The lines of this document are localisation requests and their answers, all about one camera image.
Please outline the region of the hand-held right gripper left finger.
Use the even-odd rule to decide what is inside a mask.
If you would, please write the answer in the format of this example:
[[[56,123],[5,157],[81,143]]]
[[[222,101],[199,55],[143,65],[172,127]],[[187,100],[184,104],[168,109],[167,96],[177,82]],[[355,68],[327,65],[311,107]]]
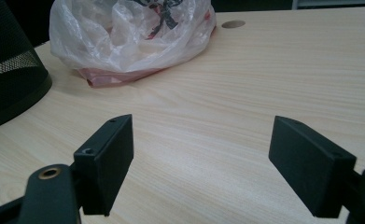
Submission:
[[[110,215],[132,160],[131,114],[105,122],[74,153],[78,203],[85,215]]]

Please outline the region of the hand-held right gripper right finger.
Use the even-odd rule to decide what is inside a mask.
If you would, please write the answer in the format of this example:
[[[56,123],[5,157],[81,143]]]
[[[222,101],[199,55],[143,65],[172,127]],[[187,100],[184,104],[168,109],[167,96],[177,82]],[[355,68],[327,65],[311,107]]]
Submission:
[[[356,156],[304,123],[277,116],[269,159],[313,216],[339,216]]]

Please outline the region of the black mesh trash bin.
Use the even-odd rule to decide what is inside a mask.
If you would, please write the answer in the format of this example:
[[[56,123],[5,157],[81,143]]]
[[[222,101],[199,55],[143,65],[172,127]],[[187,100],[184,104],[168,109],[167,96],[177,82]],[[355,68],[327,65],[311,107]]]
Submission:
[[[48,70],[4,0],[0,0],[0,125],[40,101],[52,85]]]

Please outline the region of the bin with clear plastic liner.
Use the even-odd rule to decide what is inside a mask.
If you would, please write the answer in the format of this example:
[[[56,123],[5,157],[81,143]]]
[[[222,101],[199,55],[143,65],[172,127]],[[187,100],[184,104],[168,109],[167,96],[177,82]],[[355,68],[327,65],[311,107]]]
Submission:
[[[55,0],[50,50],[90,86],[115,86],[193,59],[216,24],[211,0]]]

